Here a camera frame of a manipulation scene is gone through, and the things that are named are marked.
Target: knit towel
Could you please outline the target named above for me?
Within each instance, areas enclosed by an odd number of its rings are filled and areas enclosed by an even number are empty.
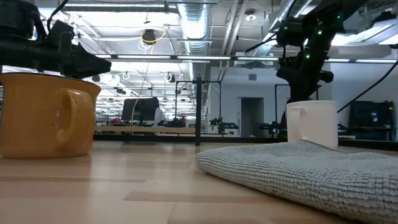
[[[197,166],[237,184],[365,223],[398,223],[398,158],[309,141],[222,147]]]

